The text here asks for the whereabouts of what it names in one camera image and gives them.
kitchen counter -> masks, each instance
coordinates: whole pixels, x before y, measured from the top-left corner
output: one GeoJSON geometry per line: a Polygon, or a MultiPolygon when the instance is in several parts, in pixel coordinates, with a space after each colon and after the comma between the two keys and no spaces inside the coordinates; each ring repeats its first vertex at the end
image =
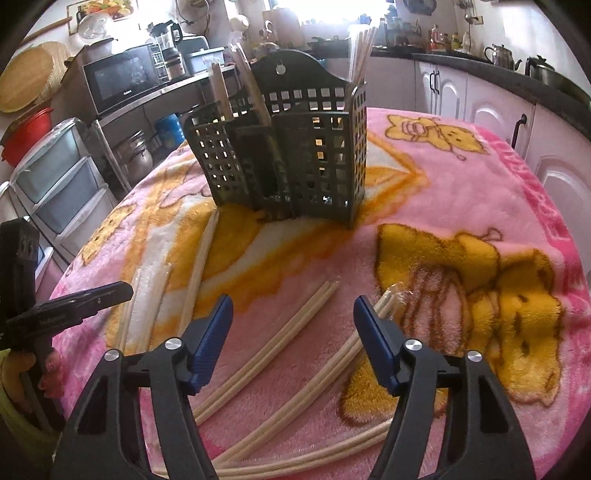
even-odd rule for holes
{"type": "MultiPolygon", "coordinates": [[[[231,70],[234,70],[234,65],[222,67],[222,73],[229,72],[231,70]]],[[[101,127],[105,127],[105,126],[109,125],[110,123],[114,122],[115,120],[117,120],[118,118],[122,117],[126,113],[129,113],[130,111],[136,109],[137,107],[140,107],[140,106],[144,105],[145,103],[148,103],[151,100],[158,98],[161,95],[165,95],[166,93],[173,92],[179,88],[182,88],[182,87],[185,87],[185,86],[190,85],[192,83],[204,80],[208,76],[209,75],[207,73],[207,70],[204,70],[203,72],[199,72],[198,74],[193,75],[192,77],[190,77],[188,79],[181,80],[180,82],[176,82],[171,85],[167,85],[166,87],[163,87],[160,90],[156,90],[155,92],[151,92],[147,95],[144,95],[142,98],[138,98],[134,102],[131,102],[131,103],[121,107],[120,109],[116,110],[113,113],[110,113],[109,115],[107,115],[106,117],[101,119],[100,125],[101,125],[101,127]]]]}
{"type": "MultiPolygon", "coordinates": [[[[568,122],[591,141],[591,110],[565,93],[521,73],[497,67],[490,62],[477,59],[477,57],[468,59],[454,54],[423,53],[420,50],[415,47],[376,47],[372,52],[372,57],[423,61],[469,73],[528,102],[542,105],[568,122]]],[[[348,56],[344,50],[340,52],[327,51],[324,48],[314,51],[313,54],[318,59],[347,58],[348,56]]]]}

human hand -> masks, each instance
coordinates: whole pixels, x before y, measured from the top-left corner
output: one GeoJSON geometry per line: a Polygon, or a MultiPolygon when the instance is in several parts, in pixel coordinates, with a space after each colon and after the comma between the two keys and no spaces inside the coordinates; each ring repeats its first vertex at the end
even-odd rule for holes
{"type": "MultiPolygon", "coordinates": [[[[8,398],[23,413],[33,413],[33,407],[25,395],[19,375],[28,372],[35,365],[35,355],[31,352],[11,351],[2,363],[0,378],[8,398]]],[[[47,398],[61,398],[64,394],[61,357],[57,351],[47,356],[47,373],[43,374],[37,387],[47,398]]]]}

stainless steel kettle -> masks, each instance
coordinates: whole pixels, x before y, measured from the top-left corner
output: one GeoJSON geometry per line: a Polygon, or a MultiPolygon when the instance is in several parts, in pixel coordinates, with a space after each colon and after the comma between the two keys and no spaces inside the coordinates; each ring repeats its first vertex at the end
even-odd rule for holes
{"type": "Polygon", "coordinates": [[[503,67],[504,69],[513,71],[516,71],[522,62],[522,60],[518,60],[517,63],[515,63],[515,60],[513,60],[513,52],[508,48],[505,48],[504,45],[498,46],[493,44],[492,47],[485,48],[484,56],[493,65],[497,65],[499,67],[503,67]],[[492,59],[490,59],[486,55],[486,52],[488,50],[492,50],[492,59]]]}

black clamp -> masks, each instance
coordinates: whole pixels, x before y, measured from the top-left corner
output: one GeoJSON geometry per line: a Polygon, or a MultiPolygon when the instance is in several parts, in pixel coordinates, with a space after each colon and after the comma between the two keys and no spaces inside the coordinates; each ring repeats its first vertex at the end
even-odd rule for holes
{"type": "Polygon", "coordinates": [[[437,388],[448,388],[443,445],[428,480],[535,480],[525,436],[488,363],[476,351],[442,355],[382,320],[365,297],[355,326],[378,382],[398,408],[370,479],[416,480],[427,448],[437,388]]]}
{"type": "MultiPolygon", "coordinates": [[[[478,352],[442,355],[407,339],[365,297],[355,326],[380,385],[401,396],[370,479],[416,480],[427,447],[437,388],[449,389],[437,471],[428,480],[535,480],[531,455],[505,392],[478,352]]],[[[124,357],[109,350],[96,367],[64,430],[52,480],[157,480],[150,470],[138,388],[150,387],[170,480],[217,480],[187,395],[212,376],[232,323],[223,296],[207,319],[154,351],[124,357]]]]}

black cutlery holder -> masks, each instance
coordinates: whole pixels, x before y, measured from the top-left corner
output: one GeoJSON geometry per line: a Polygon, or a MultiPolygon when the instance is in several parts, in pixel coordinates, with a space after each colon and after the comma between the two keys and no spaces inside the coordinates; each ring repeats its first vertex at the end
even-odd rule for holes
{"type": "Polygon", "coordinates": [[[349,83],[296,50],[263,58],[252,73],[272,127],[259,124],[244,88],[230,98],[232,120],[216,103],[182,119],[214,201],[265,210],[269,220],[307,215],[352,226],[364,195],[364,86],[346,102],[349,83]]]}

